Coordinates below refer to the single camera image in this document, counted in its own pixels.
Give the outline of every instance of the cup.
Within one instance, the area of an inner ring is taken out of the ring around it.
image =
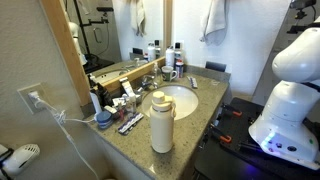
[[[177,71],[173,70],[171,66],[163,66],[162,68],[163,80],[172,81],[172,79],[177,77]]]

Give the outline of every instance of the hanging towel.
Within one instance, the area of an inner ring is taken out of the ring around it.
[[[137,36],[144,35],[144,9],[143,0],[131,0],[130,3],[131,13],[131,27]]]
[[[207,45],[220,45],[227,33],[227,14],[229,0],[211,0],[208,12],[202,20],[201,33],[203,36],[200,41]]]

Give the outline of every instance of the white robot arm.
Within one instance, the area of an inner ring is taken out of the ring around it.
[[[319,44],[320,28],[308,28],[275,57],[272,69],[283,81],[249,127],[265,153],[313,170],[320,169],[319,144],[302,121],[320,98]]]
[[[84,54],[81,52],[79,40],[78,40],[79,26],[78,26],[78,24],[76,24],[74,22],[69,22],[69,28],[71,31],[71,35],[73,37],[74,45],[76,46],[76,50],[77,50],[79,58],[80,58],[81,65],[85,65],[87,63],[87,60],[86,60]]]

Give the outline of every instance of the round container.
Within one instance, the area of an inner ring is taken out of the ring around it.
[[[152,148],[156,152],[166,153],[173,146],[174,110],[171,96],[165,96],[162,91],[153,93],[150,124]]]
[[[96,121],[98,122],[99,128],[106,129],[113,122],[112,114],[109,111],[102,111],[101,113],[97,114]]]

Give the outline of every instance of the electrical outlet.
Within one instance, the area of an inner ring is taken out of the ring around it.
[[[28,95],[30,92],[37,91],[39,94],[39,97],[41,97],[41,99],[48,102],[41,83],[37,83],[37,84],[31,85],[28,87],[24,87],[24,88],[18,89],[17,91],[32,114],[35,114],[37,112],[42,111],[43,108],[36,108],[35,107],[35,105],[33,104],[32,100],[30,99],[30,97]]]

